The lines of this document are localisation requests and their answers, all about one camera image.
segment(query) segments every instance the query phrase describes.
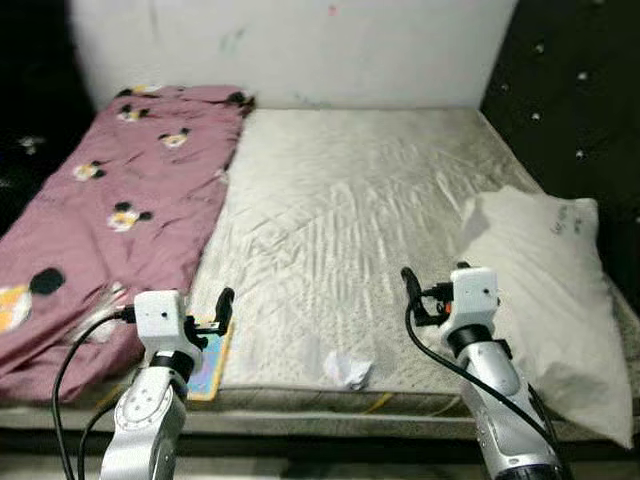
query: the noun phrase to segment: white pillow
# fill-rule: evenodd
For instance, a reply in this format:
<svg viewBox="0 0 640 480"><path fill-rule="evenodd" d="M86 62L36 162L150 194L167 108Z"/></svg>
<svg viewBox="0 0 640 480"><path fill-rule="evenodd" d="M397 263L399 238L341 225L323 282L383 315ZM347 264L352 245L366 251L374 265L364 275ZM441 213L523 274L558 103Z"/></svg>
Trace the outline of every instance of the white pillow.
<svg viewBox="0 0 640 480"><path fill-rule="evenodd" d="M632 447L632 399L612 299L596 249L595 200L512 187L468 201L461 259L498 273L496 338L545 403Z"/></svg>

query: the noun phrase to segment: colorful tablet case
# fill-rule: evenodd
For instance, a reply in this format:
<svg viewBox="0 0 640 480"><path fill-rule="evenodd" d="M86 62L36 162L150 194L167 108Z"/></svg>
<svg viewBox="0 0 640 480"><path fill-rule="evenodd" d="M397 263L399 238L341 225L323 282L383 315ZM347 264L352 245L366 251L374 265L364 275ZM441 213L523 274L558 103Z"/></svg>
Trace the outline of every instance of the colorful tablet case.
<svg viewBox="0 0 640 480"><path fill-rule="evenodd" d="M202 352L202 368L189 379L189 400L211 401L216 396L232 335L233 323L222 338L218 335L205 335L209 344Z"/></svg>

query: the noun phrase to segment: mattress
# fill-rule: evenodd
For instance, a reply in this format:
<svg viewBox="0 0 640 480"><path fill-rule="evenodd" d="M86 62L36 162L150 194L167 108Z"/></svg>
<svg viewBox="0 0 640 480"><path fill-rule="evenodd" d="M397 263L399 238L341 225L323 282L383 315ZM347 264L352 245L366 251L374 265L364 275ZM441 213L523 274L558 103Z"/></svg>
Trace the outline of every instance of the mattress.
<svg viewBox="0 0 640 480"><path fill-rule="evenodd" d="M505 184L540 191L484 117L257 110L229 178L190 309L211 315L234 288L235 333L216 400L192 403L185 430L473 438L459 380L406 337L400 269L411 265L423 285L448 278L467 198ZM640 397L640 323L612 288ZM325 373L332 350L372 362L364 390ZM103 394L67 411L66 425L82 426ZM0 426L49 424L46 410L0 413ZM593 437L568 424L560 435Z"/></svg>

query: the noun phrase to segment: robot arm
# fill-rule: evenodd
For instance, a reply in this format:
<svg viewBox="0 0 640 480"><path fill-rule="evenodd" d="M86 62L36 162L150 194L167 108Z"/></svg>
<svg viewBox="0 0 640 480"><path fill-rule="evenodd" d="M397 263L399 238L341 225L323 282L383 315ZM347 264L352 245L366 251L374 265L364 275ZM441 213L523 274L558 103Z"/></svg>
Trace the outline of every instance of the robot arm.
<svg viewBox="0 0 640 480"><path fill-rule="evenodd" d="M545 424L529 399L528 382L512 364L508 345L492 338L493 316L500 303L495 272L468 264L459 267L450 282L425 292L413 272L403 269L416 325L437 325L442 342L451 348L460 368L515 404L544 430ZM422 296L439 302L436 315L420 309ZM471 382L465 382L462 398L476 420L478 442L492 479L563 478L552 446L521 415Z"/></svg>
<svg viewBox="0 0 640 480"><path fill-rule="evenodd" d="M226 333L233 297L233 290L225 289L213 328L196 330L194 319L184 314L178 292L136 296L138 335L151 362L116 405L115 433L102 461L101 480L173 478L176 442L186 418L187 382L192 371L202 366L202 348L207 343L197 334Z"/></svg>

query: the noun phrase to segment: black cable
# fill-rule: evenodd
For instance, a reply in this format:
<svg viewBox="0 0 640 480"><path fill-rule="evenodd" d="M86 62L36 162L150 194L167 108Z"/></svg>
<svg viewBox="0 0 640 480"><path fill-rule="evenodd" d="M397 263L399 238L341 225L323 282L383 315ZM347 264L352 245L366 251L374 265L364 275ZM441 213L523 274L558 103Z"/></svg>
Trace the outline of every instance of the black cable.
<svg viewBox="0 0 640 480"><path fill-rule="evenodd" d="M53 415L53 425L56 430L56 438L58 439L58 447L60 449L60 459L62 460L62 469L64 470L64 474L67 477L67 480L75 480L73 475L73 469L71 468L71 460L69 459L69 453L67 452L67 447L64 444L64 439L62 437L62 420L60 418L60 384L62 383L62 377L71 363L71 359L75 355L80 345L87 339L89 335L93 333L95 329L99 326L107 323L110 320L114 320L120 318L119 313L114 313L113 315L109 315L101 320L98 320L96 323L87 328L80 337L73 342L67 356L65 357L62 365L60 366L60 370L58 370L58 374L56 375L56 379L53 382L53 391L51 392L51 414Z"/></svg>
<svg viewBox="0 0 640 480"><path fill-rule="evenodd" d="M566 475L567 480L573 480L573 475L571 473L571 470L569 470L567 464L562 459L562 457L560 455L560 449L558 448L558 445L557 445L556 441L552 438L552 436L549 433L547 433L538 424L538 422L536 422L533 418L531 418L531 416L529 414L527 414L527 412L522 410L515 403L513 403L507 397L502 395L500 392L498 392L494 388L490 387L489 385L484 383L482 380L480 380L476 376L471 375L466 370L460 368L455 363L450 362L446 358L438 355L436 352L434 352L429 347L427 347L425 344L423 344L420 341L420 339L418 338L418 336L415 334L415 332L413 331L413 326L411 325L411 304L409 304L407 306L407 310L406 310L404 319L405 319L405 326L407 327L407 333L409 334L409 338L411 338L411 341L415 344L416 347L418 347L420 349L420 351L422 353L427 355L432 360L435 360L436 362L438 362L443 367L446 367L449 370L451 370L452 372L454 372L457 375L461 376L462 378L464 378L468 382L473 383L478 388L484 390L489 395L491 395L493 398L495 398L500 403L502 403L505 407L509 408L513 413L518 415L527 425L529 425L531 428L533 428L536 431L536 433L538 435L540 435L545 440L545 442L547 442L547 444L549 444L549 446L553 449L554 453L556 454L556 457L558 458L558 462L560 463L560 466L563 469L563 474Z"/></svg>
<svg viewBox="0 0 640 480"><path fill-rule="evenodd" d="M102 408L100 408L100 410L98 410L95 415L93 417L91 417L91 420L89 420L89 423L87 423L87 426L84 427L84 431L82 432L82 437L80 438L80 445L78 446L78 466L76 468L77 473L78 473L78 480L85 480L84 477L84 456L85 456L85 450L86 450L86 444L87 444L87 439L89 438L89 434L91 433L91 430L93 429L93 427L95 426L96 423L98 423L98 421L109 411L113 410L116 406L116 404L118 403L118 396L114 397L110 402L106 403L105 405L102 406Z"/></svg>
<svg viewBox="0 0 640 480"><path fill-rule="evenodd" d="M538 392L536 392L535 388L533 388L531 384L529 384L529 395L531 395L531 398L533 399L533 402L534 402L534 406L536 407L536 410L542 417L542 421L544 422L545 428L551 435L551 438L553 438L554 442L558 443L558 436L556 435L556 429L553 426L553 422L549 418L547 408L545 407L544 402L540 398L540 395L538 395Z"/></svg>

